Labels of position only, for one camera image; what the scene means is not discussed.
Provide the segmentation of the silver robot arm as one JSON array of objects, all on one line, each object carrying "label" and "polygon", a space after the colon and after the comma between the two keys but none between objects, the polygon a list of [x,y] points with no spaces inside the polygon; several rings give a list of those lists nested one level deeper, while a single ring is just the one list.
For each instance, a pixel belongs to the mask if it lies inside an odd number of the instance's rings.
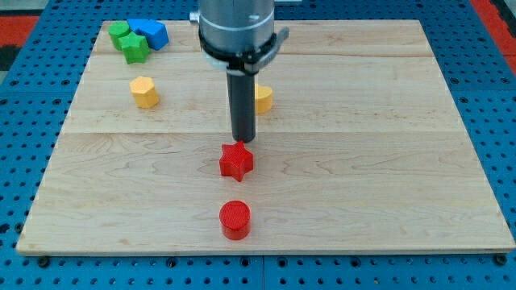
[{"label": "silver robot arm", "polygon": [[206,60],[229,75],[254,76],[269,65],[289,38],[275,30],[273,0],[199,0],[189,21],[198,26]]}]

